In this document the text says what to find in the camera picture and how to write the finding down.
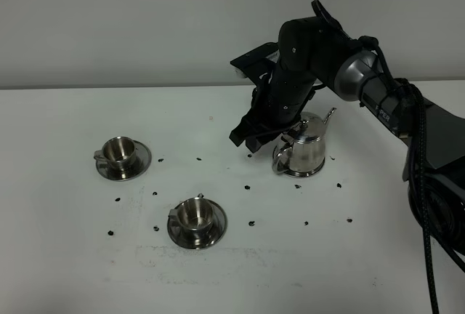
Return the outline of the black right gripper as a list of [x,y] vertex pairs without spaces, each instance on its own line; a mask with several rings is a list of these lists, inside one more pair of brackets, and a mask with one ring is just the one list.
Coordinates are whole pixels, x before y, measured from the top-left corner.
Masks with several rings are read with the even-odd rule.
[[248,150],[256,153],[281,134],[271,131],[294,122],[315,81],[311,60],[318,47],[319,30],[319,19],[296,19],[282,25],[278,34],[280,57],[264,94],[254,111],[249,110],[230,133],[236,147],[245,142]]

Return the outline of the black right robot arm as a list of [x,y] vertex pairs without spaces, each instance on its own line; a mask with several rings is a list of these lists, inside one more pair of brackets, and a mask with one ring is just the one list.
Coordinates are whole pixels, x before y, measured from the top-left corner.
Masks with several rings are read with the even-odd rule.
[[289,129],[319,81],[341,99],[359,102],[408,146],[403,179],[415,218],[427,213],[432,236],[464,252],[464,120],[393,78],[375,38],[351,39],[335,20],[290,20],[277,42],[232,65],[255,85],[250,110],[230,133],[235,145],[257,151]]

